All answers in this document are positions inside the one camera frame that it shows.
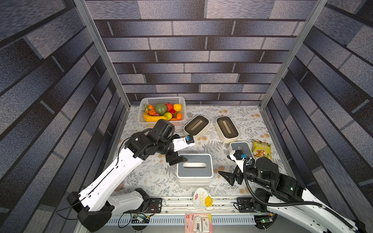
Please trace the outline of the white box grey lid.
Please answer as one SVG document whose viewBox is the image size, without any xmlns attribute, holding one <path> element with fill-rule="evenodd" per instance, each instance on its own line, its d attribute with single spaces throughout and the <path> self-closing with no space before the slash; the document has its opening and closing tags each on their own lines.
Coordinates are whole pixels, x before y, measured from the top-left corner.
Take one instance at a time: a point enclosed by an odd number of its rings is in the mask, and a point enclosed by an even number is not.
<svg viewBox="0 0 373 233">
<path fill-rule="evenodd" d="M 213 164 L 210 154 L 182 154 L 187 162 L 177 164 L 177 177 L 213 177 Z"/>
<path fill-rule="evenodd" d="M 212 177 L 178 177 L 178 183 L 207 183 L 212 182 Z"/>
<path fill-rule="evenodd" d="M 236 141 L 231 142 L 228 147 L 229 151 L 233 150 L 240 150 L 242 151 L 247 157 L 252 158 L 252 143 L 249 143 L 247 141 Z"/>
</svg>

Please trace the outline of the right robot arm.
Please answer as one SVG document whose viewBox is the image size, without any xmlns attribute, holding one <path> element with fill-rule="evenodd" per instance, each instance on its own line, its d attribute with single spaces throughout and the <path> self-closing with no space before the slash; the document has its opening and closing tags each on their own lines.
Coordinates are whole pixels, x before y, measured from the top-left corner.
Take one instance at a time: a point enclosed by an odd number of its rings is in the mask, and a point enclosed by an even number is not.
<svg viewBox="0 0 373 233">
<path fill-rule="evenodd" d="M 270 159 L 229 156 L 237 166 L 232 173 L 219 174 L 230 185 L 244 183 L 251 197 L 237 203 L 242 211 L 271 213 L 287 218 L 313 233 L 364 233 L 365 225 L 359 220 L 343 217 L 293 177 L 281 174 L 278 165 Z"/>
</svg>

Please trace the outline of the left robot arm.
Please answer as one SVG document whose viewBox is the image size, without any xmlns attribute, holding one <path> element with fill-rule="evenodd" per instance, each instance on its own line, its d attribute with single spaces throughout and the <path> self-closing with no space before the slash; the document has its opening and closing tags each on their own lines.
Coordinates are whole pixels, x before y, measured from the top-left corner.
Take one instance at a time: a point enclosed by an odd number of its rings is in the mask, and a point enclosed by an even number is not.
<svg viewBox="0 0 373 233">
<path fill-rule="evenodd" d="M 135 168 L 149 156 L 163 154 L 169 165 L 186 162 L 178 151 L 195 145 L 192 135 L 181 137 L 175 127 L 161 119 L 153 128 L 134 133 L 124 142 L 117 158 L 90 185 L 67 197 L 79 222 L 94 233 L 104 227 L 113 215 L 144 213 L 150 205 L 149 195 L 141 188 L 118 197 L 112 193 Z"/>
</svg>

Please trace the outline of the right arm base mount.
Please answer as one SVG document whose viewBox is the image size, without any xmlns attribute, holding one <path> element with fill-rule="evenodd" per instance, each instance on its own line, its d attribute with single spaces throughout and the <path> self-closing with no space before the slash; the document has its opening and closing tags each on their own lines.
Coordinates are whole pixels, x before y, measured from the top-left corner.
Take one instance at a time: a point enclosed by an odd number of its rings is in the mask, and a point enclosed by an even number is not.
<svg viewBox="0 0 373 233">
<path fill-rule="evenodd" d="M 236 202 L 233 203 L 233 206 L 240 213 L 253 213 L 260 215 L 277 216 L 277 214 L 269 212 L 265 205 L 258 203 L 252 197 L 237 197 Z"/>
</svg>

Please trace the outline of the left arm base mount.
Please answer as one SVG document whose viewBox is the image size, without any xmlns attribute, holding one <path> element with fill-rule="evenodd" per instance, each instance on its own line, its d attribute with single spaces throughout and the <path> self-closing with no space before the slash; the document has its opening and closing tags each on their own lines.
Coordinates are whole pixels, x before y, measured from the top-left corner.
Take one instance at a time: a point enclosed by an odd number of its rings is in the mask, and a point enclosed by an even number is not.
<svg viewBox="0 0 373 233">
<path fill-rule="evenodd" d="M 162 198 L 149 198 L 148 200 L 144 200 L 141 207 L 140 212 L 143 214 L 160 214 L 162 212 Z"/>
</svg>

